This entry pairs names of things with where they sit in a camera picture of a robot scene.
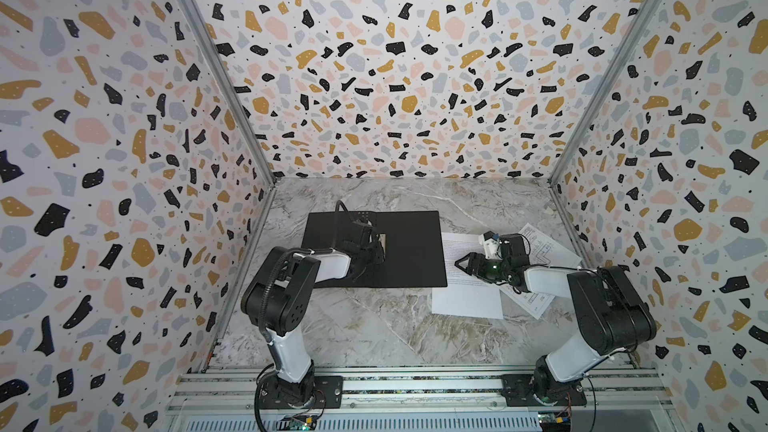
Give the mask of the white technical drawing sheet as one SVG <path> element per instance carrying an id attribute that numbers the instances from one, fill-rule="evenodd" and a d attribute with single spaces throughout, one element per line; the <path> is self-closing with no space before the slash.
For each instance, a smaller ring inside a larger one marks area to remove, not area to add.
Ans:
<path id="1" fill-rule="evenodd" d="M 526 224 L 520 233 L 530 242 L 529 258 L 533 264 L 545 264 L 560 267 L 581 266 L 581 258 L 565 246 L 556 242 L 531 224 Z M 540 319 L 555 299 L 554 295 L 543 293 L 518 294 L 510 285 L 503 285 L 500 291 L 522 307 L 535 319 Z"/>

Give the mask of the orange folder black inside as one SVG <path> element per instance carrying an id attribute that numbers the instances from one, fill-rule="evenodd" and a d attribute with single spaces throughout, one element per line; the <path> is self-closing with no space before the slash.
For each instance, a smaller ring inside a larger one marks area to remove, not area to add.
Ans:
<path id="1" fill-rule="evenodd" d="M 341 249 L 344 226 L 368 222 L 386 234 L 381 264 L 363 264 Z M 436 211 L 313 212 L 308 215 L 301 247 L 322 255 L 344 253 L 348 267 L 324 266 L 318 288 L 439 288 L 447 286 L 440 218 Z"/>

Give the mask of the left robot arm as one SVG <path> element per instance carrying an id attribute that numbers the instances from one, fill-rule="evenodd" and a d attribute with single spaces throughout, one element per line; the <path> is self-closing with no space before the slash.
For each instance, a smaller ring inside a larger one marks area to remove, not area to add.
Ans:
<path id="1" fill-rule="evenodd" d="M 356 279 L 384 260 L 380 232 L 360 220 L 334 226 L 328 247 L 277 246 L 267 255 L 243 294 L 241 311 L 265 340 L 273 359 L 272 380 L 289 403 L 302 405 L 314 395 L 314 362 L 301 323 L 315 285 Z"/>

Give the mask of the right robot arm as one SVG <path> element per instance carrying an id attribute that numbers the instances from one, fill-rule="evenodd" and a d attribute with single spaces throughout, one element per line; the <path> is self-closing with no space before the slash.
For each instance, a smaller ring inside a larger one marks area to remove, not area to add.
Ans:
<path id="1" fill-rule="evenodd" d="M 482 235 L 482 253 L 454 262 L 466 275 L 515 292 L 569 299 L 578 332 L 559 349 L 540 357 L 526 386 L 508 397 L 531 397 L 543 405 L 574 398 L 587 373 L 617 353 L 630 353 L 653 339 L 656 322 L 619 266 L 588 269 L 536 264 L 521 234 Z"/>

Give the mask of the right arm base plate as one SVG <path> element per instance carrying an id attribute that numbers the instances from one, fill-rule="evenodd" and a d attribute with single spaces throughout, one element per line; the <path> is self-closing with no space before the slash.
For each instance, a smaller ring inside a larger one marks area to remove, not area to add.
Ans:
<path id="1" fill-rule="evenodd" d="M 560 383 L 533 374 L 501 376 L 501 395 L 508 407 L 585 406 L 587 398 L 579 381 Z"/>

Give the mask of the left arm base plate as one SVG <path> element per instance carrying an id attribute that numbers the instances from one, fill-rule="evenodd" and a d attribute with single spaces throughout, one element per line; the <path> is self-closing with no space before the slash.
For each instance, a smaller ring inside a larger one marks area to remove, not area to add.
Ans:
<path id="1" fill-rule="evenodd" d="M 339 409 L 344 378 L 340 375 L 311 376 L 300 382 L 288 382 L 277 376 L 263 378 L 258 406 L 261 410 L 325 408 Z"/>

